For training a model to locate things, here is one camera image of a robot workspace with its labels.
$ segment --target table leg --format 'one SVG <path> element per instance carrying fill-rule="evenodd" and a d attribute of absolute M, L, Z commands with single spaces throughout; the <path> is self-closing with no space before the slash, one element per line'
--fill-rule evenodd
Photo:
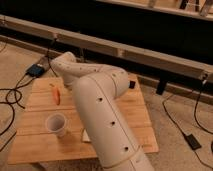
<path fill-rule="evenodd" d="M 40 163 L 30 163 L 34 168 L 38 169 L 39 171 L 46 171 L 46 169 Z"/>

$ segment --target wooden table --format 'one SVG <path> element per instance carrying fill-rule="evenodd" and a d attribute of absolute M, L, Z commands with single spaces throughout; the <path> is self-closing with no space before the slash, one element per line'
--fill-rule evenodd
<path fill-rule="evenodd" d="M 117 99 L 117 105 L 144 151 L 157 152 L 158 145 L 137 77 L 130 75 L 130 78 L 136 82 L 136 86 Z M 55 105 L 52 99 L 50 83 L 60 89 L 61 104 L 59 106 Z M 44 125 L 46 118 L 54 113 L 63 113 L 68 119 L 68 133 L 60 139 L 48 133 Z M 64 88 L 62 79 L 36 79 L 20 120 L 8 163 L 95 158 L 97 155 L 92 145 L 81 141 L 83 129 L 73 104 L 72 93 Z"/>

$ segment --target power cable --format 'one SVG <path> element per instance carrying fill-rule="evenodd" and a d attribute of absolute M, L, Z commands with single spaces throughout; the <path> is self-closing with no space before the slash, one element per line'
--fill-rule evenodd
<path fill-rule="evenodd" d="M 197 123 L 197 125 L 200 127 L 201 130 L 205 131 L 206 133 L 209 133 L 209 134 L 212 134 L 213 135 L 213 132 L 208 130 L 207 128 L 205 128 L 201 123 L 200 121 L 198 120 L 198 116 L 197 116 L 197 107 L 198 107 L 198 104 L 199 104 L 199 101 L 200 101 L 200 97 L 201 97 L 201 94 L 203 92 L 203 89 L 204 89 L 204 85 L 202 85 L 200 91 L 199 91 L 199 94 L 197 96 L 197 99 L 196 99 L 196 104 L 195 104 L 195 108 L 194 108 L 194 119 L 195 119 L 195 122 Z"/>
<path fill-rule="evenodd" d="M 167 107 L 166 107 L 166 102 L 167 102 L 169 99 L 171 99 L 174 95 L 175 95 L 175 94 L 172 94 L 172 95 L 170 95 L 169 97 L 167 97 L 167 98 L 162 102 L 162 105 L 163 105 L 163 108 L 164 108 L 164 111 L 165 111 L 166 115 L 169 117 L 169 119 L 173 122 L 173 124 L 174 124 L 174 125 L 178 128 L 178 130 L 181 132 L 182 136 L 184 137 L 184 140 L 189 144 L 189 142 L 186 140 L 186 139 L 187 139 L 187 138 L 186 138 L 187 135 L 184 133 L 184 131 L 183 131 L 182 128 L 178 125 L 178 123 L 172 118 L 172 116 L 170 115 L 170 113 L 168 112 L 168 109 L 167 109 Z M 200 158 L 199 155 L 197 154 L 196 150 L 193 150 L 193 151 L 194 151 L 196 157 L 198 158 L 199 162 L 200 162 L 202 165 L 204 165 L 204 166 L 206 166 L 206 167 L 208 167 L 208 168 L 210 168 L 210 169 L 213 170 L 213 167 L 212 167 L 212 166 L 206 164 L 205 162 L 203 162 L 203 161 L 201 160 L 201 158 Z"/>
<path fill-rule="evenodd" d="M 3 129 L 2 132 L 0 132 L 0 136 L 3 136 L 12 126 L 14 120 L 15 120 L 15 108 L 13 106 L 13 104 L 18 104 L 21 108 L 25 108 L 24 106 L 22 106 L 21 104 L 19 104 L 19 101 L 22 99 L 23 95 L 21 93 L 21 91 L 19 91 L 20 88 L 26 87 L 28 86 L 35 78 L 32 78 L 30 81 L 28 81 L 25 84 L 19 85 L 21 84 L 21 82 L 23 81 L 23 79 L 25 78 L 26 74 L 23 75 L 21 77 L 21 79 L 16 83 L 14 88 L 1 88 L 0 91 L 8 91 L 8 93 L 5 96 L 5 101 L 1 101 L 0 104 L 3 105 L 8 105 L 11 110 L 12 110 L 12 119 L 10 120 L 9 124 L 6 126 L 5 129 Z M 9 95 L 10 93 L 14 93 L 14 97 L 15 97 L 15 101 L 9 101 Z M 6 143 L 0 148 L 0 152 L 4 150 L 4 148 L 7 146 L 7 144 L 12 140 L 12 138 L 16 135 L 16 131 L 12 134 L 12 136 L 6 141 Z"/>
<path fill-rule="evenodd" d="M 48 65 L 51 69 L 51 71 L 53 72 L 53 74 L 58 77 L 58 75 L 56 74 L 56 72 L 53 70 L 52 66 L 51 66 L 51 63 L 50 63 L 50 57 L 49 57 L 49 52 L 50 52 L 50 48 L 53 46 L 53 44 L 57 41 L 57 39 L 53 39 L 50 43 L 50 45 L 48 46 L 47 48 L 47 52 L 45 54 L 45 57 L 47 57 L 47 62 L 48 62 Z"/>

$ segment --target screw hole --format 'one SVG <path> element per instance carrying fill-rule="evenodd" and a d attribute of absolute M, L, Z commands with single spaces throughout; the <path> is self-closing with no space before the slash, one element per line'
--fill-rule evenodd
<path fill-rule="evenodd" d="M 100 97 L 100 98 L 97 99 L 97 101 L 98 101 L 98 102 L 102 102 L 103 99 Z"/>
<path fill-rule="evenodd" d="M 110 125 L 111 125 L 111 126 L 114 126 L 114 125 L 115 125 L 115 121 L 112 121 L 112 122 L 110 123 Z"/>
<path fill-rule="evenodd" d="M 129 147 L 125 147 L 124 151 L 127 152 L 129 150 Z"/>

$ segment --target power adapter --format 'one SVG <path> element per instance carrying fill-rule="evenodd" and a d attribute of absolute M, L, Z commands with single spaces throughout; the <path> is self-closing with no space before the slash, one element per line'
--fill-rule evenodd
<path fill-rule="evenodd" d="M 33 64 L 26 70 L 26 74 L 31 77 L 40 77 L 45 72 L 44 68 L 41 65 Z"/>
<path fill-rule="evenodd" d="M 197 139 L 194 137 L 193 134 L 184 135 L 184 138 L 192 150 L 197 150 L 197 149 L 201 148 L 200 143 L 197 141 Z"/>

